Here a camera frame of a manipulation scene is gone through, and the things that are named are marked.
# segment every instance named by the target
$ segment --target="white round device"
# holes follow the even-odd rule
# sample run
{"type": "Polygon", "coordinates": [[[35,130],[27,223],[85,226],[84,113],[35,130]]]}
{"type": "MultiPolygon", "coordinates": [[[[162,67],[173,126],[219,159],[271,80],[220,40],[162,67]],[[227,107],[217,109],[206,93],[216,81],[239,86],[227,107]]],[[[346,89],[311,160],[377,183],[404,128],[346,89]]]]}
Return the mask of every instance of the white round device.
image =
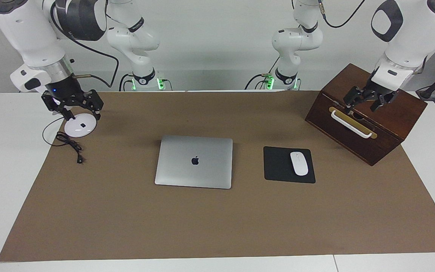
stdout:
{"type": "Polygon", "coordinates": [[[97,126],[97,119],[91,114],[81,113],[75,115],[65,124],[65,133],[72,138],[87,136],[97,126]]]}

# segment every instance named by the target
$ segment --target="white table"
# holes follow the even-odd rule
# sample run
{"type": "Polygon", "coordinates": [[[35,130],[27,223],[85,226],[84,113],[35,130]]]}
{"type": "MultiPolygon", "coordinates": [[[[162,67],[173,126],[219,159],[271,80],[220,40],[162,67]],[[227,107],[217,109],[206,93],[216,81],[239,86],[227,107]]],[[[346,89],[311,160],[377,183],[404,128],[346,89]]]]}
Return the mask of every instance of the white table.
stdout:
{"type": "MultiPolygon", "coordinates": [[[[50,148],[41,139],[52,116],[38,93],[0,93],[0,251],[50,148]]],[[[46,132],[53,138],[61,122],[46,132]]],[[[435,201],[435,105],[429,103],[402,144],[435,201]]],[[[0,263],[0,271],[430,272],[435,253],[180,260],[0,263]]]]}

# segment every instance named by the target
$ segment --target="laptop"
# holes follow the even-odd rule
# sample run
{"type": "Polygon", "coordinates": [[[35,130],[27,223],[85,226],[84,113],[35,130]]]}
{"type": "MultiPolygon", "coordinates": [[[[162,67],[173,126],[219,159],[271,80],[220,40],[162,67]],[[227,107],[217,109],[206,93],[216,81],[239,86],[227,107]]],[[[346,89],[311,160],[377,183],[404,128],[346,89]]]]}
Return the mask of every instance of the laptop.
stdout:
{"type": "Polygon", "coordinates": [[[232,139],[164,136],[155,184],[230,189],[232,161],[232,139]]]}

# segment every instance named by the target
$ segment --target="dark brown wooden box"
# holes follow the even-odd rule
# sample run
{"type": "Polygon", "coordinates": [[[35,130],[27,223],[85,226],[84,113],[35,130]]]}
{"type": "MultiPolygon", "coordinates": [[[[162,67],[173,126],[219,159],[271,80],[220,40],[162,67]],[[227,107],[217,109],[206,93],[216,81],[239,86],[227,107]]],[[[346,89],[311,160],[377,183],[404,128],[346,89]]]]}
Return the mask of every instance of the dark brown wooden box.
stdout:
{"type": "Polygon", "coordinates": [[[406,139],[427,104],[400,91],[394,102],[376,112],[370,110],[372,102],[369,101],[357,105],[354,115],[347,116],[343,97],[353,86],[365,86],[369,76],[368,72],[349,64],[321,90],[305,120],[374,165],[406,139]],[[355,127],[362,136],[333,119],[332,113],[355,127]]]}

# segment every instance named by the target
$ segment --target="box lid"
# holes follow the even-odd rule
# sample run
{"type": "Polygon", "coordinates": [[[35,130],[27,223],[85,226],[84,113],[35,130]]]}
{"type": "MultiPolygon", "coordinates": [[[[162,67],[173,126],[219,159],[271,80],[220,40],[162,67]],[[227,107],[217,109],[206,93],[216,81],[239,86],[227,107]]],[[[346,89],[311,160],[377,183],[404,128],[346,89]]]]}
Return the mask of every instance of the box lid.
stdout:
{"type": "MultiPolygon", "coordinates": [[[[365,86],[369,76],[370,74],[365,70],[349,64],[323,88],[323,92],[345,107],[343,98],[348,91],[353,86],[359,88],[365,86]]],[[[359,104],[354,108],[354,112],[402,139],[409,135],[427,105],[421,99],[402,90],[392,103],[383,105],[376,112],[370,110],[372,104],[373,101],[359,104]]]]}

